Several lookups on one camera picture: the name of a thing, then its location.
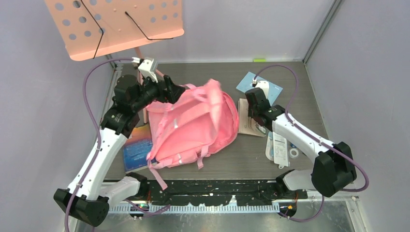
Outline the green paperback book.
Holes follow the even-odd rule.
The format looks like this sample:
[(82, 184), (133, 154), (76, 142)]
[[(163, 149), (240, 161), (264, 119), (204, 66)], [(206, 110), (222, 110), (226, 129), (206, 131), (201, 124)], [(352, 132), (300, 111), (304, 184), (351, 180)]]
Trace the green paperback book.
[(266, 129), (261, 128), (257, 122), (248, 116), (249, 104), (246, 99), (238, 101), (239, 129), (238, 133), (259, 137), (266, 136)]

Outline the pink student backpack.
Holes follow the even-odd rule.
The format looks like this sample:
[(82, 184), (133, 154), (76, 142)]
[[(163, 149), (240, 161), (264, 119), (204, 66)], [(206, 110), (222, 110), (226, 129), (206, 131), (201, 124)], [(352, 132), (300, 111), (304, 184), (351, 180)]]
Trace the pink student backpack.
[(231, 144), (239, 130), (239, 115), (233, 99), (220, 82), (209, 79), (203, 86), (186, 84), (174, 103), (155, 101), (147, 108), (152, 149), (148, 168), (162, 189), (168, 185), (158, 173), (164, 167), (196, 163)]

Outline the blue orange paperback book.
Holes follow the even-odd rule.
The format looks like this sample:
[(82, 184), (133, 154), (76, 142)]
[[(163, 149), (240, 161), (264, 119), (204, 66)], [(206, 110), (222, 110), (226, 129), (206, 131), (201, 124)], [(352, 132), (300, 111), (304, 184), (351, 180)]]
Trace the blue orange paperback book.
[(151, 149), (152, 139), (149, 124), (134, 128), (123, 146), (125, 173), (146, 169), (148, 167), (146, 157)]

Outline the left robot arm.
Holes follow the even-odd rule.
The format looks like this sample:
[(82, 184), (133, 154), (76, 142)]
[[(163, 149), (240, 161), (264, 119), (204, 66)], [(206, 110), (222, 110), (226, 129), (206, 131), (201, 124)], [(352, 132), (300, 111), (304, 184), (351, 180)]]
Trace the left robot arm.
[(127, 174), (106, 188), (102, 188), (102, 183), (118, 151), (139, 122), (139, 112), (155, 101), (176, 103), (185, 90), (167, 75), (157, 82), (145, 77), (139, 83), (133, 75), (117, 80), (113, 105), (101, 124), (95, 126), (97, 140), (86, 162), (69, 186), (57, 189), (54, 194), (55, 202), (65, 213), (65, 231), (69, 231), (70, 217), (98, 227), (111, 207), (130, 197), (143, 200), (147, 196), (147, 178), (140, 174)]

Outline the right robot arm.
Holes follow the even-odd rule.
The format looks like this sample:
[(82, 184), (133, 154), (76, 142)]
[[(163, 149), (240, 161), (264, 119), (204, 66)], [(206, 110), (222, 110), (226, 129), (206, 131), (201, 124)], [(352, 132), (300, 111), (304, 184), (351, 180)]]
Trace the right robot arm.
[(335, 144), (313, 133), (282, 106), (270, 105), (259, 87), (246, 91), (245, 96), (248, 116), (293, 143), (313, 163), (310, 170), (290, 170), (278, 176), (278, 196), (286, 199), (296, 190), (313, 189), (331, 197), (357, 179), (351, 148), (345, 142)]

